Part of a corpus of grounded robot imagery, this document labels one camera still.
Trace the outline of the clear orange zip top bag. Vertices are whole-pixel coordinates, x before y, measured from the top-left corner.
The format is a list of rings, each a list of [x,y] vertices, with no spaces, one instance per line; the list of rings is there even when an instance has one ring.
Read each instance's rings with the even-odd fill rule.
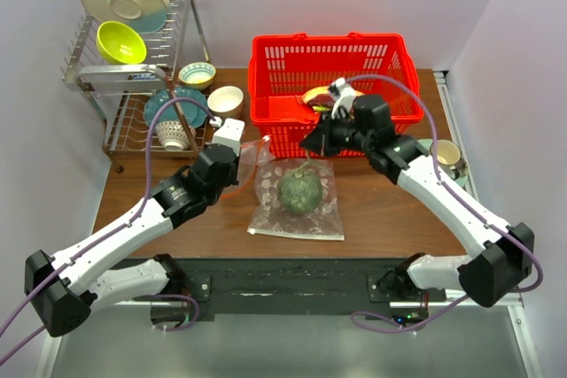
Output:
[[[237,170],[237,185],[226,188],[221,195],[221,199],[240,194],[253,181],[260,166],[275,160],[276,156],[271,151],[272,139],[269,135],[262,136],[261,139],[246,142],[241,145],[241,155]]]

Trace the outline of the green toy melon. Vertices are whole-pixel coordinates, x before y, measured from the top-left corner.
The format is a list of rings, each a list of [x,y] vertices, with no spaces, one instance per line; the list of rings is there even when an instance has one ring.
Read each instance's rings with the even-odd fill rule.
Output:
[[[286,170],[276,188],[280,204],[291,214],[309,214],[322,201],[322,183],[310,162]]]

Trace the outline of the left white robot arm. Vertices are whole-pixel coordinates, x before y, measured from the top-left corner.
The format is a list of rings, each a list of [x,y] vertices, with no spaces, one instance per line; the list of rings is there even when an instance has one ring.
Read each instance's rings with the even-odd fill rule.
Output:
[[[57,337],[78,328],[103,300],[98,278],[137,248],[216,204],[225,188],[237,184],[240,151],[238,144],[211,143],[192,165],[160,181],[105,228],[53,255],[42,250],[30,255],[24,292],[47,332]]]

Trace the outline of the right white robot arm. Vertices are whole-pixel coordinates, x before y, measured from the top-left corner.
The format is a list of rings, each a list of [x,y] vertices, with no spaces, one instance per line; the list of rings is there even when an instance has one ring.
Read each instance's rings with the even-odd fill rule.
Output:
[[[511,226],[487,211],[435,167],[433,156],[414,137],[396,133],[380,96],[358,97],[351,117],[322,114],[300,146],[323,157],[360,152],[376,172],[433,212],[466,251],[445,257],[417,253],[380,279],[382,289],[407,301],[426,289],[456,289],[491,307],[531,273],[532,230],[524,223]]]

